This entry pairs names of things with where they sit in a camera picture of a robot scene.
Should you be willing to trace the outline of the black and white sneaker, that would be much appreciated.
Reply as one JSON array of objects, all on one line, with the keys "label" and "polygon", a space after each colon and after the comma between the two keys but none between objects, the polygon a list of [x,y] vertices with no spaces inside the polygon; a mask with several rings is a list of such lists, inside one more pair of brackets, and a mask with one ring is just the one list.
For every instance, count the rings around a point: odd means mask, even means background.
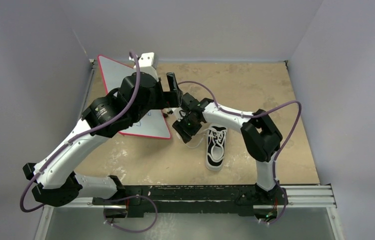
[{"label": "black and white sneaker", "polygon": [[[218,127],[224,127],[222,125],[218,124],[210,124],[210,126],[218,126]],[[207,148],[206,145],[206,160],[205,160],[205,166],[210,171],[220,171],[223,167],[223,161],[225,159],[225,148],[226,148],[226,140],[225,140],[225,146],[224,149],[221,149],[219,147],[216,147],[215,149],[211,149],[210,147]]]}]

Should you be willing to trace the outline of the white shoelace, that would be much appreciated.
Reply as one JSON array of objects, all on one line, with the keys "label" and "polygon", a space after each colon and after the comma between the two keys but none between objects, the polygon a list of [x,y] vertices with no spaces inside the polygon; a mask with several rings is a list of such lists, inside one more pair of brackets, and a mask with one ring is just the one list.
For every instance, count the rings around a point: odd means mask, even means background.
[{"label": "white shoelace", "polygon": [[211,150],[214,150],[215,148],[225,148],[228,133],[228,129],[226,127],[212,125],[203,130],[201,133],[202,137],[196,143],[196,145],[189,145],[188,143],[184,143],[184,145],[188,148],[195,149],[199,147],[204,140],[206,140],[207,148],[210,148]]}]

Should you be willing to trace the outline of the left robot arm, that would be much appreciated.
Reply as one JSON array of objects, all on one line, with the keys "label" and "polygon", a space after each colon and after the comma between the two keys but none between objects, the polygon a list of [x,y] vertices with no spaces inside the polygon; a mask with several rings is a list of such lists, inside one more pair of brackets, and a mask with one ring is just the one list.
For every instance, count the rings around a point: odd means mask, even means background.
[{"label": "left robot arm", "polygon": [[177,108],[183,92],[176,76],[166,74],[169,91],[161,81],[145,72],[126,76],[120,87],[96,98],[82,113],[75,128],[44,160],[27,163],[23,172],[29,180],[27,191],[41,205],[64,206],[76,198],[100,198],[120,204],[125,197],[118,177],[91,177],[75,168],[96,148],[118,132],[138,123],[151,110]]}]

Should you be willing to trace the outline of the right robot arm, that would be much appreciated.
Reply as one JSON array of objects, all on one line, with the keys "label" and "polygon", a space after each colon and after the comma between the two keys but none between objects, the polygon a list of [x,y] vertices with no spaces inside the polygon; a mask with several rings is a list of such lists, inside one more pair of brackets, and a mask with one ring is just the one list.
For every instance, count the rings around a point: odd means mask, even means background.
[{"label": "right robot arm", "polygon": [[276,197],[276,155],[283,136],[265,110],[224,109],[209,98],[199,101],[186,93],[181,106],[173,108],[172,112],[176,117],[172,127],[184,143],[199,133],[203,123],[217,124],[240,133],[247,152],[256,161],[257,199],[267,204]]}]

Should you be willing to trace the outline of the pink-framed whiteboard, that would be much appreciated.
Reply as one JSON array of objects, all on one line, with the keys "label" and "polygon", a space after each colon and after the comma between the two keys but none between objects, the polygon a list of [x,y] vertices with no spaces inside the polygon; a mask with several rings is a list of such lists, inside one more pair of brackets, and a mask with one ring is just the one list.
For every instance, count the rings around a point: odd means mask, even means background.
[{"label": "pink-framed whiteboard", "polygon": [[[136,70],[125,63],[118,62],[104,55],[97,56],[98,65],[103,78],[105,92],[119,88],[125,77]],[[171,133],[161,110],[150,110],[139,122],[119,132],[125,136],[146,137],[169,140]]]}]

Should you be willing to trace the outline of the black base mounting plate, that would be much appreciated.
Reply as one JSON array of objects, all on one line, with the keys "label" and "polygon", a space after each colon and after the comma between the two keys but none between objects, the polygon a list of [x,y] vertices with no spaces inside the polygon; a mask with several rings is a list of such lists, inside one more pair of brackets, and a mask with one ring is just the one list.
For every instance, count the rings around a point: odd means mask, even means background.
[{"label": "black base mounting plate", "polygon": [[236,214],[269,221],[288,204],[286,190],[269,192],[255,184],[234,185],[126,185],[110,200],[95,197],[95,206],[123,206],[129,218],[145,213]]}]

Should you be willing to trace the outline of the aluminium frame rail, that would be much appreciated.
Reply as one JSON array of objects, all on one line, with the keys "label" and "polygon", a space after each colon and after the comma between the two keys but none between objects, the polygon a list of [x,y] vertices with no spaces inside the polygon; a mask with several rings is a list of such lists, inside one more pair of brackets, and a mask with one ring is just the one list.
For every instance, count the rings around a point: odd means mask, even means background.
[{"label": "aluminium frame rail", "polygon": [[[329,185],[285,185],[288,208],[336,208],[337,203]],[[128,204],[99,204],[92,197],[76,198],[63,208],[99,208],[126,210]]]}]

